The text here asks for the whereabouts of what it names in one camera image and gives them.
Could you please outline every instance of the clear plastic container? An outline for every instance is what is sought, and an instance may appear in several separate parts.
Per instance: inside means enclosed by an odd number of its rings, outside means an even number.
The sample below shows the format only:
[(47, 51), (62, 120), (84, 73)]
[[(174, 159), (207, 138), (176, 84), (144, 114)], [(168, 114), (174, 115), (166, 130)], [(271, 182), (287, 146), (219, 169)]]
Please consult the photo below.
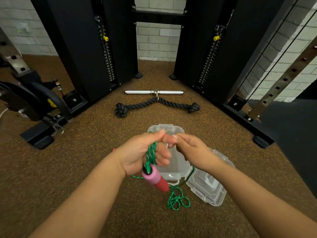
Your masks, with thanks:
[[(165, 129), (165, 132), (169, 135), (177, 133), (184, 133), (184, 129), (172, 124), (159, 124), (149, 127), (148, 132), (159, 132), (161, 129)], [(188, 173), (191, 165), (185, 160), (184, 156), (176, 150), (176, 147), (169, 148), (172, 154), (170, 164), (165, 167), (157, 166), (158, 171), (165, 180), (174, 180), (176, 183), (169, 183), (170, 185), (176, 185), (179, 183), (182, 177)]]
[[(235, 167), (234, 164), (222, 153), (215, 149), (212, 151), (229, 165)], [(199, 196), (203, 201), (213, 206), (220, 206), (227, 193), (218, 180), (200, 169), (195, 170), (187, 181), (187, 185), (191, 188), (191, 191)]]

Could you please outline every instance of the hand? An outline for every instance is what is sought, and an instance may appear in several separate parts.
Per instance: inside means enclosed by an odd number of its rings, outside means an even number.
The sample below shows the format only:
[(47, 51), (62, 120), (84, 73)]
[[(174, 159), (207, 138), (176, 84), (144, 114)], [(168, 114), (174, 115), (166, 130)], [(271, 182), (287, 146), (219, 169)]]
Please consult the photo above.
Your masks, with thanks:
[(177, 138), (177, 151), (196, 168), (207, 172), (212, 160), (218, 160), (218, 157), (196, 136), (184, 133), (173, 136)]
[(119, 157), (122, 167), (127, 176), (133, 175), (143, 168), (146, 162), (146, 153), (150, 144), (157, 141), (155, 157), (159, 166), (166, 166), (170, 163), (171, 153), (168, 151), (166, 144), (174, 146), (176, 138), (167, 135), (165, 130), (157, 133), (144, 133), (129, 139), (115, 151), (113, 154)]

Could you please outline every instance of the brown speckled floor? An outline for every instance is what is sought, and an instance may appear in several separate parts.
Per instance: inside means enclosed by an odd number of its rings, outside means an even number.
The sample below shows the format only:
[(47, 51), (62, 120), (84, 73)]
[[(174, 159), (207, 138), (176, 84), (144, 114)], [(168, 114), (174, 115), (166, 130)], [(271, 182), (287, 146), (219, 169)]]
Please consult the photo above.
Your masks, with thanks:
[[(58, 57), (25, 56), (44, 80), (59, 78), (65, 92), (71, 82)], [(252, 134), (200, 95), (168, 75), (173, 63), (140, 61), (140, 80), (132, 80), (79, 115), (48, 148), (38, 151), (19, 134), (32, 122), (7, 112), (0, 121), (0, 237), (26, 237), (43, 222), (111, 150), (154, 124), (174, 124), (200, 137), (236, 168), (317, 221), (317, 200), (277, 145), (263, 150)], [(1, 80), (12, 80), (0, 70)], [(139, 103), (149, 96), (126, 96), (126, 89), (184, 90), (166, 96), (175, 102), (197, 102), (201, 110), (188, 114), (161, 104), (114, 115), (115, 104)], [(182, 187), (191, 207), (166, 208), (166, 197), (145, 181), (127, 177), (102, 230), (101, 237), (257, 237), (229, 195), (220, 207), (204, 203), (188, 186)]]

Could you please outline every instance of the wall outlet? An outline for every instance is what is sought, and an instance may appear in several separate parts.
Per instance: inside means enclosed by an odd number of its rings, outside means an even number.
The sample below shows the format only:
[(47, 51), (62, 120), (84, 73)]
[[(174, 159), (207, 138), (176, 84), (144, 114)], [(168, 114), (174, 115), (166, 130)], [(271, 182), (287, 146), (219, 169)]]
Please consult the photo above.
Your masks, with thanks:
[(28, 24), (22, 23), (22, 22), (17, 24), (17, 30), (18, 30), (18, 32), (27, 32), (27, 33), (30, 32), (30, 28), (29, 28)]

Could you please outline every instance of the forearm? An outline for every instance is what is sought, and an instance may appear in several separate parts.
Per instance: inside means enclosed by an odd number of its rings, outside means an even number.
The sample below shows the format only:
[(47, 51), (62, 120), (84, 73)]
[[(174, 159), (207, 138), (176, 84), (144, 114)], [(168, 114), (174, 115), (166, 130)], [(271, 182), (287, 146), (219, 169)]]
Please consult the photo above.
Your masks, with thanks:
[(317, 224), (239, 170), (213, 158), (208, 173), (227, 190), (261, 237), (317, 237)]
[(31, 237), (98, 237), (125, 177), (116, 160), (102, 160)]

